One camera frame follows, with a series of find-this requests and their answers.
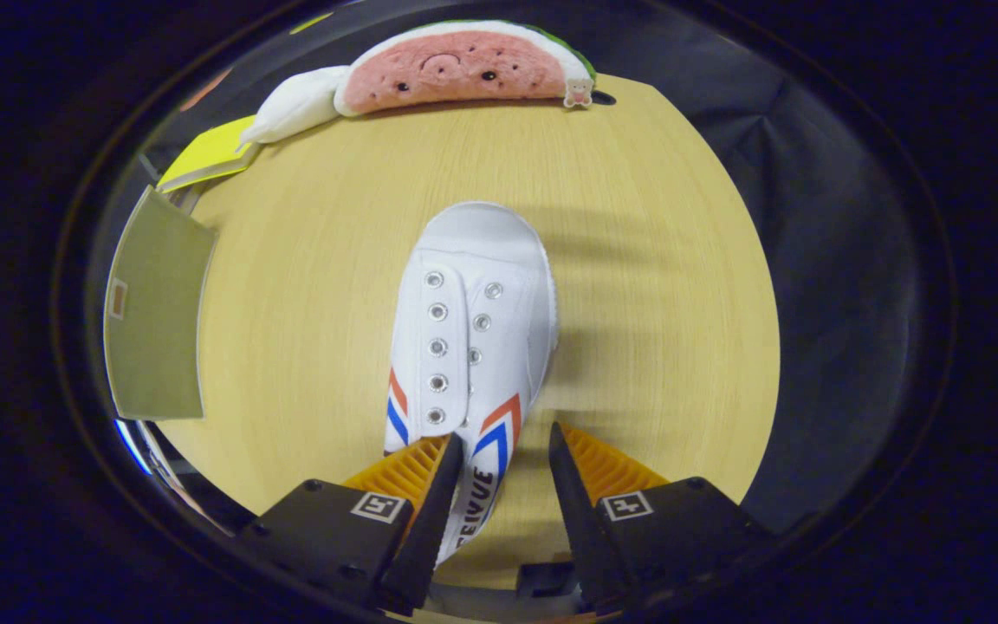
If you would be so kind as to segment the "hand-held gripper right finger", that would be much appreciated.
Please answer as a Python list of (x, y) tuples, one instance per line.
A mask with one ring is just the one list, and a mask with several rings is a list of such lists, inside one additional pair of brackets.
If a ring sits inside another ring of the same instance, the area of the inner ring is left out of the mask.
[(772, 533), (708, 479), (670, 481), (560, 422), (549, 464), (574, 572), (594, 611), (694, 607), (772, 552)]

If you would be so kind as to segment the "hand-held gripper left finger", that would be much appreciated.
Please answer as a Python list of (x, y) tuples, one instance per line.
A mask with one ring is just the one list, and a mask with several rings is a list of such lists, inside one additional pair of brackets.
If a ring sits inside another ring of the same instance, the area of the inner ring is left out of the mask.
[(420, 439), (345, 484), (306, 479), (237, 540), (356, 607), (416, 611), (431, 587), (461, 465), (456, 436)]

